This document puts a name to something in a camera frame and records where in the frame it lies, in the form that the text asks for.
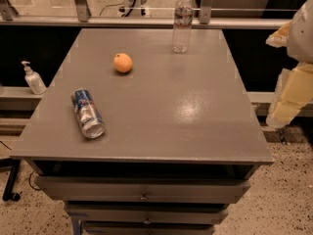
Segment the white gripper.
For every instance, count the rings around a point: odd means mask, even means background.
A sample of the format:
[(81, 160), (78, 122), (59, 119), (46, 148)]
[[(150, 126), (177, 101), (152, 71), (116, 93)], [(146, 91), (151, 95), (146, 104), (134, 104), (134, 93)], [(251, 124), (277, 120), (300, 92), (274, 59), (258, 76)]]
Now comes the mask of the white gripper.
[(265, 43), (275, 48), (288, 45), (288, 55), (305, 62), (292, 70), (282, 69), (278, 77), (266, 123), (283, 128), (313, 100), (313, 65), (308, 64), (313, 63), (313, 0), (307, 0), (291, 22), (270, 34)]

